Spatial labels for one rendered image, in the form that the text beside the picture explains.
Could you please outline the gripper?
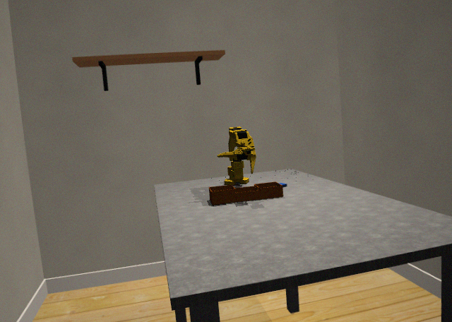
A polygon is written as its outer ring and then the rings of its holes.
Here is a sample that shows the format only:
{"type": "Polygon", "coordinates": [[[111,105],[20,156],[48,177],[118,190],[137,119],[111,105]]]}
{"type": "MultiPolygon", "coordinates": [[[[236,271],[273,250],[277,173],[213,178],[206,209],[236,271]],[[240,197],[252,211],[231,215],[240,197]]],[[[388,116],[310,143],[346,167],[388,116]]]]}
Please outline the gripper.
{"type": "Polygon", "coordinates": [[[234,152],[221,153],[218,157],[231,157],[234,160],[250,160],[251,165],[251,173],[253,174],[254,165],[256,161],[256,152],[255,148],[251,147],[243,147],[234,150],[234,152]]]}

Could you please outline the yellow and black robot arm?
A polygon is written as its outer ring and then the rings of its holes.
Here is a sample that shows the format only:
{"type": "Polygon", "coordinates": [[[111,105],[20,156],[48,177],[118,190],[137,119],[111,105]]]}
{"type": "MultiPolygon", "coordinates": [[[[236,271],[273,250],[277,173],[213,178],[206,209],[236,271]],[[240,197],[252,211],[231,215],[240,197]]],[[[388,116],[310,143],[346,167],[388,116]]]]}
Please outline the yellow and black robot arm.
{"type": "MultiPolygon", "coordinates": [[[[241,127],[232,127],[229,128],[229,152],[234,152],[234,148],[243,148],[243,147],[251,147],[254,148],[253,138],[249,135],[249,132],[246,129],[242,129],[241,127]]],[[[229,168],[230,178],[225,179],[225,185],[235,185],[238,181],[241,184],[246,184],[249,182],[249,178],[244,177],[243,168],[244,161],[242,160],[234,160],[234,158],[230,157],[231,167],[229,168]]]]}

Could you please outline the orange three-compartment bin rack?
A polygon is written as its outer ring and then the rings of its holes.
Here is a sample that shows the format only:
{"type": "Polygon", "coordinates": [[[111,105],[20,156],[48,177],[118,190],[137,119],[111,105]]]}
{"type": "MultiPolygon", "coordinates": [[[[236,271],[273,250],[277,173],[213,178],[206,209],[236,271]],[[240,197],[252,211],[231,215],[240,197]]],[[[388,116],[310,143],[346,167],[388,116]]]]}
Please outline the orange three-compartment bin rack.
{"type": "Polygon", "coordinates": [[[212,205],[217,205],[283,197],[283,186],[276,181],[241,188],[234,188],[232,185],[213,186],[209,187],[209,194],[212,205]]]}

